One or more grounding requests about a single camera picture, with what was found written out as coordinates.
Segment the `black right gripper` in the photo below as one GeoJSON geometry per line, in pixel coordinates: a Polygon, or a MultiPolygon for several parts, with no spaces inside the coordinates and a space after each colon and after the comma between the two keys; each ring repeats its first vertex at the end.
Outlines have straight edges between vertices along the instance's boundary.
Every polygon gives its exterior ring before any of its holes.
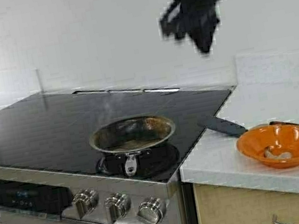
{"type": "Polygon", "coordinates": [[[219,0],[173,0],[160,18],[164,37],[173,36],[181,42],[189,37],[198,51],[208,54],[220,23],[216,12],[219,0]]]}

